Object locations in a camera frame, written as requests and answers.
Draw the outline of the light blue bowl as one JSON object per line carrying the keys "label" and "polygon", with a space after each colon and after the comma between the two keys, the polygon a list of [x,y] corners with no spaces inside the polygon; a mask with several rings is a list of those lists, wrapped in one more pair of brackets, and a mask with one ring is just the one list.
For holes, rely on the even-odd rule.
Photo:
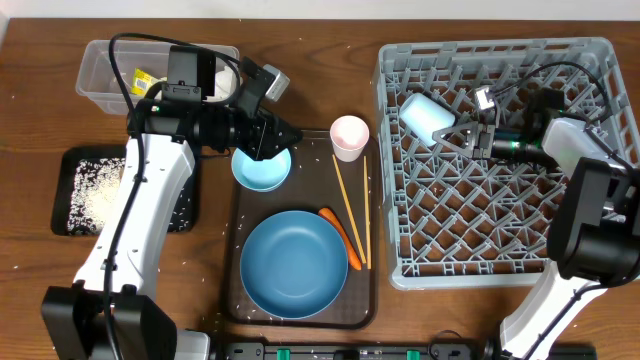
{"label": "light blue bowl", "polygon": [[231,159],[231,170],[235,180],[244,188],[256,192],[270,192],[287,178],[292,166],[289,150],[284,150],[272,159],[256,161],[239,149]]}

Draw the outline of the light blue cup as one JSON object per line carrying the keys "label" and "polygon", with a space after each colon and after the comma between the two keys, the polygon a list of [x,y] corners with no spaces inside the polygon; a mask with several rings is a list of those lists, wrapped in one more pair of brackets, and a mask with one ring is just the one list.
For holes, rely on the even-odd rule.
{"label": "light blue cup", "polygon": [[449,128],[455,115],[421,93],[412,94],[400,107],[400,119],[427,147],[436,142],[434,132]]}

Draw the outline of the white tissue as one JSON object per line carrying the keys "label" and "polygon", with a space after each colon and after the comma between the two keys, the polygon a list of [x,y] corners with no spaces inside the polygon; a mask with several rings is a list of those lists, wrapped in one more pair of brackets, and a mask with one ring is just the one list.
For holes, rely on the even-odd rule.
{"label": "white tissue", "polygon": [[210,101],[222,101],[228,99],[236,88],[236,77],[233,70],[225,66],[223,70],[215,74],[214,95],[209,96]]}

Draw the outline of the pink cup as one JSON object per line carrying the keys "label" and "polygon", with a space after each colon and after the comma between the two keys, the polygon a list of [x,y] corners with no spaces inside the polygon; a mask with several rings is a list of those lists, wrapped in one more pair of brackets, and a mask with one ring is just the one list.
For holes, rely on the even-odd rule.
{"label": "pink cup", "polygon": [[335,156],[343,162],[353,162],[362,153],[369,139],[369,128],[359,117],[345,115],[330,127],[330,140]]}

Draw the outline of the yellow green snack wrapper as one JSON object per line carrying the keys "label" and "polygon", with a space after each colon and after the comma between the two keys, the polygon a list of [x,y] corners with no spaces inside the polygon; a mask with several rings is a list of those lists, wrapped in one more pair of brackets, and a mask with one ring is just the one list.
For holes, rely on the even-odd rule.
{"label": "yellow green snack wrapper", "polygon": [[139,68],[136,68],[134,70],[131,92],[134,95],[144,96],[157,82],[157,78]]}

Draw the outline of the dark blue plate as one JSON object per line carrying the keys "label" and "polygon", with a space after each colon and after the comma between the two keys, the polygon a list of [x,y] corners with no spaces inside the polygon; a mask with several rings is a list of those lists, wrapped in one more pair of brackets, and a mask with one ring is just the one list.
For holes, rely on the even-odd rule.
{"label": "dark blue plate", "polygon": [[317,214],[291,210],[261,221],[242,247],[240,277],[252,302],[273,317],[298,320],[327,309],[349,271],[344,243]]}

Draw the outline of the white rice pile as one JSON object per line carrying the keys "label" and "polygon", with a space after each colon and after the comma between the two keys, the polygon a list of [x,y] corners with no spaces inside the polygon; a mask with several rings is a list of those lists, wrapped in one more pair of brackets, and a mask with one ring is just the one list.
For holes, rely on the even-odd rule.
{"label": "white rice pile", "polygon": [[81,159],[76,166],[65,223],[68,235],[99,234],[119,189],[124,158]]}

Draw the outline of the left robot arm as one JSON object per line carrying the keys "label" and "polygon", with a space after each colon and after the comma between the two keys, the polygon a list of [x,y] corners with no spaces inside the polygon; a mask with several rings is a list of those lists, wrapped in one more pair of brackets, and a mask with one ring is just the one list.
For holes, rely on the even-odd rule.
{"label": "left robot arm", "polygon": [[157,269],[172,212],[197,152],[275,157],[301,132],[266,110],[288,87],[277,68],[174,41],[165,80],[128,102],[125,166],[93,250],[41,314],[61,359],[207,359],[209,335],[181,330],[156,304]]}

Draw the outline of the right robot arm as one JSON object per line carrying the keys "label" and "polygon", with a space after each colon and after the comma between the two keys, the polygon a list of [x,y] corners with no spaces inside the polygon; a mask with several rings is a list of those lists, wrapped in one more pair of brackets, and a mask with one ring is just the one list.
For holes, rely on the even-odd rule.
{"label": "right robot arm", "polygon": [[600,140],[586,120],[566,112],[564,98],[559,90],[536,90],[520,130],[471,122],[438,125],[428,133],[440,144],[450,133],[462,134],[466,143],[458,151],[472,158],[494,154],[557,165],[569,180],[549,225],[550,260],[487,342],[487,359],[548,358],[583,308],[639,276],[639,171]]}

